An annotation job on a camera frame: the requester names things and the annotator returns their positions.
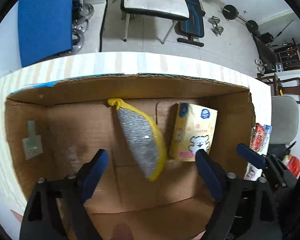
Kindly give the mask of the black blue weight bench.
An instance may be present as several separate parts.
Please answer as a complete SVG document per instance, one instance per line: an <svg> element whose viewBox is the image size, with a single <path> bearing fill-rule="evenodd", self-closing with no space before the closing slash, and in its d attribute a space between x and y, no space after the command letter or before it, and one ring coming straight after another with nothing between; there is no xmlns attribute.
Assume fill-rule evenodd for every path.
<svg viewBox="0 0 300 240"><path fill-rule="evenodd" d="M205 11L201 9L199 0L185 0L189 10L189 19L179 22L179 30L184 37L177 38L177 42L203 47L203 42L195 41L195 38L203 38Z"/></svg>

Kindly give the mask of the striped table mat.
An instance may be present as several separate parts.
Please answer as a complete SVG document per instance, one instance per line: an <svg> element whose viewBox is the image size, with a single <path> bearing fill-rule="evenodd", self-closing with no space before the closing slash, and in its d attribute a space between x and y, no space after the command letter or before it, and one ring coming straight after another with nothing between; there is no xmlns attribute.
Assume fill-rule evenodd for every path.
<svg viewBox="0 0 300 240"><path fill-rule="evenodd" d="M256 121L271 123L271 95L268 85L223 64L188 57L140 53L105 52L79 54L44 61L0 78L0 202L19 214L26 205L25 196L12 167L12 157L5 132L5 101L8 95L37 84L86 76L162 74L188 76L225 82L249 88Z"/></svg>

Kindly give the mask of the yellow tissue pack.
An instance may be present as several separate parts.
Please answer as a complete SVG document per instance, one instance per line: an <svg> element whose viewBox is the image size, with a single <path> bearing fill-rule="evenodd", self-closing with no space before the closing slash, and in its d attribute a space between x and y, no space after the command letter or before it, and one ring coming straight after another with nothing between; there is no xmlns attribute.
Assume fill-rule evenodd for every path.
<svg viewBox="0 0 300 240"><path fill-rule="evenodd" d="M175 117L169 155L176 161L195 161L198 150L209 153L218 111L181 102Z"/></svg>

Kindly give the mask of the white quilted chair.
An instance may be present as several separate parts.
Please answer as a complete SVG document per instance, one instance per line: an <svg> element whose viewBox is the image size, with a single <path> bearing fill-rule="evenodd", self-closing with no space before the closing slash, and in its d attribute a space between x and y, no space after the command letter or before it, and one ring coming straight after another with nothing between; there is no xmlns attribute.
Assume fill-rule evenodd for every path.
<svg viewBox="0 0 300 240"><path fill-rule="evenodd" d="M89 28L84 33L85 41L79 54L98 53L102 51L102 35L107 12L107 0L81 0L83 4L91 4L94 14L89 19Z"/></svg>

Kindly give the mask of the chrome weight plates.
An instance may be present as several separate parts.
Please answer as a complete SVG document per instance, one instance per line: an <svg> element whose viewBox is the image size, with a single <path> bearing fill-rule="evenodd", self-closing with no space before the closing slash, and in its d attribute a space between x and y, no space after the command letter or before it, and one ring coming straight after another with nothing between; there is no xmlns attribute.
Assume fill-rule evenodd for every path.
<svg viewBox="0 0 300 240"><path fill-rule="evenodd" d="M72 49L70 54L77 54L85 42L84 33L89 29L89 20L94 15L91 4L82 4L80 1L72 3Z"/></svg>

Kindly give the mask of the red floral snack packet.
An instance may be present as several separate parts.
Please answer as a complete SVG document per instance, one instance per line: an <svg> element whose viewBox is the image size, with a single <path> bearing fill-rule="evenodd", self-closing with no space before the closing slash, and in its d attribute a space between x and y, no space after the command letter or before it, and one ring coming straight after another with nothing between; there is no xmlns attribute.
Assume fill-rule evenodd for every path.
<svg viewBox="0 0 300 240"><path fill-rule="evenodd" d="M265 136L265 127L257 122L251 132L250 148L255 152L259 152L264 146Z"/></svg>

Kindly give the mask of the grey shell chair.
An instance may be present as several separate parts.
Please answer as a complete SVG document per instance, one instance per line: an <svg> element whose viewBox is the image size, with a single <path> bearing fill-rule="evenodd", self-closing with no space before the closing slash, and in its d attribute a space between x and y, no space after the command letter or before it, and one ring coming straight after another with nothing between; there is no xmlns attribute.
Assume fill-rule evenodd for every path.
<svg viewBox="0 0 300 240"><path fill-rule="evenodd" d="M293 141L299 125L299 108L291 96L271 97L270 144L288 144Z"/></svg>

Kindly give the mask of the red plastic bag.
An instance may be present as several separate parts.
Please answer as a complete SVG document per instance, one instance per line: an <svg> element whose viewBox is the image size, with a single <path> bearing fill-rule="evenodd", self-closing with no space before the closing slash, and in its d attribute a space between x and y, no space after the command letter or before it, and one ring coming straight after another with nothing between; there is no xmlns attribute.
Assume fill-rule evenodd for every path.
<svg viewBox="0 0 300 240"><path fill-rule="evenodd" d="M300 160L289 154L285 156L285 166L292 172L292 174L297 178L300 174Z"/></svg>

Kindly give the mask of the yellow mesh scrubber pouch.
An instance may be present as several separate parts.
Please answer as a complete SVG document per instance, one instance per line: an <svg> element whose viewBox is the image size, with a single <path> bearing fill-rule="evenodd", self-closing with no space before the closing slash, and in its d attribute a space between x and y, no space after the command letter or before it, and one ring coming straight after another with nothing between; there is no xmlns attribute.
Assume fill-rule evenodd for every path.
<svg viewBox="0 0 300 240"><path fill-rule="evenodd" d="M115 107L128 147L145 178L151 182L157 180L167 161L167 149L158 125L145 112L122 99L108 99L108 104Z"/></svg>

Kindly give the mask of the white chair with jacket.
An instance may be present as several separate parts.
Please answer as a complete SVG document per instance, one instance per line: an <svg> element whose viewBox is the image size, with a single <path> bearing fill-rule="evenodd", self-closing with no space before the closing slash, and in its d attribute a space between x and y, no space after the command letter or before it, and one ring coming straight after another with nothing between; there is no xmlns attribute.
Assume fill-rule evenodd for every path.
<svg viewBox="0 0 300 240"><path fill-rule="evenodd" d="M176 24L189 19L189 10L185 0L121 0L120 8L125 13L125 32L123 41L127 41L129 22L132 15L147 15L172 21L167 34L161 40L164 44Z"/></svg>

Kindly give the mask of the brown wooden chair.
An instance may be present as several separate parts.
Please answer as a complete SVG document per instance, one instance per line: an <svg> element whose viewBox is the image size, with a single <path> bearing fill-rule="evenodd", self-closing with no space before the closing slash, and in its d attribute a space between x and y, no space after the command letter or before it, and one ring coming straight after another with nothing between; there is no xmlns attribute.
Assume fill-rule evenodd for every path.
<svg viewBox="0 0 300 240"><path fill-rule="evenodd" d="M283 96L283 95L292 95L296 96L296 103L300 104L300 78L293 77L290 79L281 80L277 74L270 76L261 76L260 74L257 77L257 80L270 85L273 88L274 96ZM285 83L296 82L296 85L285 86Z"/></svg>

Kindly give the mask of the chrome dumbbell pair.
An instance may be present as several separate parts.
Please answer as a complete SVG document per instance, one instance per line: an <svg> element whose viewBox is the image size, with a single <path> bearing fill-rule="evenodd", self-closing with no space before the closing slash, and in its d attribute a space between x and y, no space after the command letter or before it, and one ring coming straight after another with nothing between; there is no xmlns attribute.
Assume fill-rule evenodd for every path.
<svg viewBox="0 0 300 240"><path fill-rule="evenodd" d="M221 25L219 25L220 21L220 18L216 16L212 16L208 19L208 22L212 24L211 30L216 36L221 36L224 31L224 28Z"/></svg>

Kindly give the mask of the floor barbell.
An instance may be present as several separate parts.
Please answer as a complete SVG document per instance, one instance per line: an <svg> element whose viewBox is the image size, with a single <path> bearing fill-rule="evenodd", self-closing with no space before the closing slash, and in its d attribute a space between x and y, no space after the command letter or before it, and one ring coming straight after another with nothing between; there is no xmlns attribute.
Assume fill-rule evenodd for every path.
<svg viewBox="0 0 300 240"><path fill-rule="evenodd" d="M222 14L226 20L235 20L239 19L245 23L246 28L251 34L256 34L259 30L258 24L253 20L245 20L242 16L239 15L238 10L231 4L227 4L222 8Z"/></svg>

